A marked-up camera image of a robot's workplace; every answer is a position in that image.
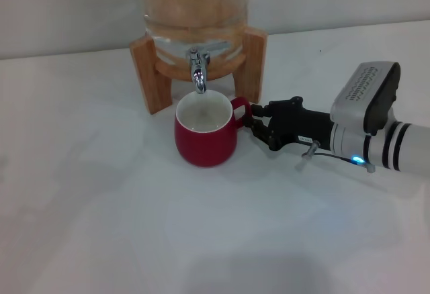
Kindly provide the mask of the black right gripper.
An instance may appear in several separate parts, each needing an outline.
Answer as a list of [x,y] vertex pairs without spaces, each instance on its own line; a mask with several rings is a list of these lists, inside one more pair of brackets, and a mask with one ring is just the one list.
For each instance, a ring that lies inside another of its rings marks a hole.
[[246,127],[272,151],[291,143],[309,146],[314,141],[320,144],[321,149],[329,150],[333,129],[330,115],[305,109],[302,104],[303,98],[299,96],[271,101],[266,106],[252,104],[252,115],[269,117],[269,125],[267,127],[260,119],[247,117]]

